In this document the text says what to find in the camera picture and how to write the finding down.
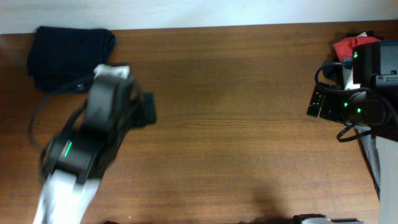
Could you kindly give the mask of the navy blue shorts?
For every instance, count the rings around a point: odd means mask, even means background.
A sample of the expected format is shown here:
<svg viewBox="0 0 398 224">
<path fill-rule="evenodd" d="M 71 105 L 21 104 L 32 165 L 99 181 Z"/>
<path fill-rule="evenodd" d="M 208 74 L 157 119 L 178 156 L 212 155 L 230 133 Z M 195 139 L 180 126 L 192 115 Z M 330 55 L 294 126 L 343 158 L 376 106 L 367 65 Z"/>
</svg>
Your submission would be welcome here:
<svg viewBox="0 0 398 224">
<path fill-rule="evenodd" d="M 93 76 L 108 61 L 116 36 L 107 29 L 40 26 L 27 57 L 36 89 L 51 92 L 77 79 Z"/>
</svg>

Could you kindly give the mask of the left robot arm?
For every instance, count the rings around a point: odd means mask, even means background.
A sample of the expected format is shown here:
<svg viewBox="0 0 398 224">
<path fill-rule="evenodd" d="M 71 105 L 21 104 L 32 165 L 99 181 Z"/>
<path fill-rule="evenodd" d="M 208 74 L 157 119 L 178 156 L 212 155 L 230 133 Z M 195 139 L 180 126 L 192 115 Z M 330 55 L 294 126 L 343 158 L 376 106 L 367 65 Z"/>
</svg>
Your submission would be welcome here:
<svg viewBox="0 0 398 224">
<path fill-rule="evenodd" d="M 80 223 L 131 129 L 157 121 L 154 94 L 131 77 L 100 75 L 88 99 L 40 155 L 34 223 Z"/>
</svg>

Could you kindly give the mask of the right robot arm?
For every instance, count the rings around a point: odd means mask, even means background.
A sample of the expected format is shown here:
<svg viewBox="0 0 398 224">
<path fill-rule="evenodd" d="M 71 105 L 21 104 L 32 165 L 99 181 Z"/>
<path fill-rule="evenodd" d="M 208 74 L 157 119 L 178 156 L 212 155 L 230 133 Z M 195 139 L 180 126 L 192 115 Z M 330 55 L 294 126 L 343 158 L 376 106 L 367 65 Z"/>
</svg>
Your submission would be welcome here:
<svg viewBox="0 0 398 224">
<path fill-rule="evenodd" d="M 344 125 L 336 138 L 370 138 L 369 161 L 380 203 L 380 223 L 397 223 L 397 42 L 355 46 L 341 62 L 315 73 L 307 115 Z"/>
</svg>

